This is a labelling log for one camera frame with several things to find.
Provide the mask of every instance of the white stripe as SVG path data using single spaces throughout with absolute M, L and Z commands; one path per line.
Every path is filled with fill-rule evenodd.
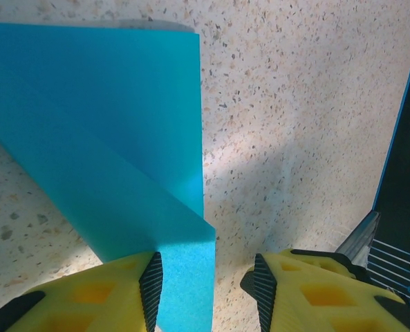
M 158 310 L 158 306 L 154 306 L 149 312 L 147 312 L 147 317 L 151 317 Z
M 377 282 L 377 283 L 379 283 L 380 285 L 383 285 L 384 287 L 393 289 L 392 287 L 387 286 L 386 284 L 383 284 L 382 282 L 379 282 L 378 280 L 375 280 L 374 278 L 371 278 L 371 279 L 372 279 L 372 281 Z M 405 297 L 408 297 L 408 298 L 410 299 L 410 296 L 409 296 L 409 295 L 406 295 L 406 294 L 404 294 L 404 293 L 403 293 L 403 295 L 404 295 Z
M 374 256 L 374 255 L 372 255 L 372 254 L 368 254 L 368 256 L 371 256 L 371 257 L 373 257 L 373 258 L 379 259 L 380 261 L 383 261 L 383 262 L 386 263 L 386 264 L 390 264 L 390 265 L 392 265 L 392 266 L 395 266 L 396 268 L 399 268 L 400 270 L 403 270 L 403 271 L 406 271 L 406 272 L 410 273 L 410 271 L 407 270 L 406 268 L 402 268 L 401 266 L 398 266 L 397 264 L 391 263 L 390 261 L 384 260 L 383 258 L 380 258 L 380 257 L 378 257 L 378 256 Z
M 372 264 L 372 265 L 374 265 L 374 266 L 377 266 L 378 268 L 381 268 L 382 270 L 385 270 L 385 271 L 387 271 L 387 272 L 389 272 L 389 273 L 392 273 L 393 275 L 396 275 L 396 276 L 399 277 L 399 278 L 402 278 L 402 279 L 407 280 L 408 282 L 410 282 L 410 279 L 409 279 L 409 278 L 403 277 L 402 275 L 399 275 L 399 274 L 397 274 L 397 273 L 395 273 L 395 272 L 393 272 L 393 271 L 391 271 L 391 270 L 388 270 L 387 268 L 383 268 L 383 267 L 381 267 L 381 266 L 379 266 L 379 265 L 377 265 L 377 264 L 375 264 L 375 263 L 372 263 L 371 261 L 368 261 L 368 264 Z
M 254 283 L 255 282 L 260 282 L 260 284 L 265 285 L 268 288 L 274 288 L 274 285 L 271 284 L 271 279 L 262 278 L 260 275 L 256 275 L 254 277 Z
M 274 291 L 273 290 L 259 288 L 258 286 L 257 286 L 257 289 L 254 289 L 254 291 L 258 292 L 258 293 L 263 293 L 264 295 L 268 295 L 268 294 L 265 294 L 265 293 L 269 293 L 271 296 L 274 296 Z
M 271 319 L 271 317 L 268 316 L 268 315 L 267 315 L 266 313 L 264 313 L 263 311 L 259 311 L 259 315 L 262 315 L 263 318 L 264 318 L 264 320 L 265 320 L 266 322 L 268 322 L 268 321 Z
M 384 254 L 386 254 L 386 255 L 388 255 L 388 256 L 391 256 L 391 257 L 393 257 L 393 258 L 399 259 L 400 261 L 403 261 L 404 263 L 410 265 L 410 261 L 405 261 L 403 258 L 399 258 L 399 257 L 397 257 L 397 256 L 391 255 L 391 254 L 389 254 L 389 253 L 387 253 L 387 252 L 385 252 L 385 251 L 383 251 L 383 250 L 381 250 L 381 249 L 377 249 L 377 248 L 375 248 L 375 247 L 371 247 L 371 249 L 374 249 L 374 250 L 383 252 Z
M 269 305 L 267 305 L 266 303 L 260 302 L 260 301 L 257 301 L 257 305 L 263 307 L 264 310 L 266 310 L 266 311 L 271 309 Z
M 388 279 L 390 282 L 393 282 L 394 284 L 397 284 L 397 285 L 399 285 L 399 286 L 401 286 L 401 287 L 407 288 L 407 286 L 405 286 L 405 285 L 403 285 L 403 284 L 400 284 L 399 282 L 396 282 L 395 280 L 392 280 L 391 278 L 385 277 L 384 275 L 381 275 L 380 273 L 375 272 L 374 270 L 371 270 L 370 268 L 368 268 L 368 271 L 371 271 L 372 273 L 381 276 L 381 278 Z
M 390 248 L 392 248 L 392 249 L 398 250 L 398 251 L 403 252 L 403 253 L 405 253 L 406 255 L 409 255 L 409 256 L 410 256 L 410 252 L 407 252 L 407 251 L 398 249 L 397 247 L 391 246 L 390 244 L 387 244 L 387 243 L 385 243 L 385 242 L 381 242 L 381 241 L 375 240 L 375 239 L 374 239 L 374 242 L 384 244 L 384 245 L 387 246 L 387 247 L 390 247 Z
M 153 275 L 149 276 L 149 279 L 145 281 L 143 284 L 141 284 L 141 286 L 154 282 L 155 277 L 158 277 L 162 273 L 163 271 L 160 271 L 160 272 L 154 273 Z

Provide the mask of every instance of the speckled terrazzo floor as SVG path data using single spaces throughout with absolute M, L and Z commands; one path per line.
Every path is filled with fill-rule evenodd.
M 239 288 L 254 253 L 332 250 L 371 208 L 410 69 L 410 0 L 0 0 L 0 21 L 149 19 L 201 35 L 213 331 L 256 331 Z M 0 148 L 0 305 L 98 263 Z

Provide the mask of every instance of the turquoise foam sheet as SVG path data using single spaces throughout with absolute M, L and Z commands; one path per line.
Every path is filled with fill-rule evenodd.
M 0 24 L 0 142 L 103 261 L 159 250 L 164 332 L 210 331 L 198 35 Z

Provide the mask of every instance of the black panel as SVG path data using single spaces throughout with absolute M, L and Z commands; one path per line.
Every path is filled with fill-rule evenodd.
M 153 332 L 156 328 L 162 282 L 162 256 L 156 252 L 139 280 L 147 332 Z
M 377 302 L 410 330 L 410 306 L 384 296 L 375 296 Z
M 381 213 L 375 239 L 410 253 L 410 83 L 374 210 Z
M 45 292 L 36 290 L 16 297 L 2 306 L 0 308 L 0 332 L 7 331 L 44 297 Z

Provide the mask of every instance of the black object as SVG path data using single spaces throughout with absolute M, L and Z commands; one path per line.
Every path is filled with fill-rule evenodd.
M 381 217 L 368 257 L 372 280 L 410 301 L 410 81 L 374 210 Z
M 0 332 L 7 331 L 44 297 L 45 292 L 36 290 L 16 297 L 2 306 L 0 308 Z
M 410 330 L 410 306 L 408 304 L 399 303 L 385 296 L 375 296 L 375 300 Z
M 143 314 L 148 332 L 156 329 L 158 305 L 162 293 L 163 268 L 162 256 L 156 252 L 139 279 Z

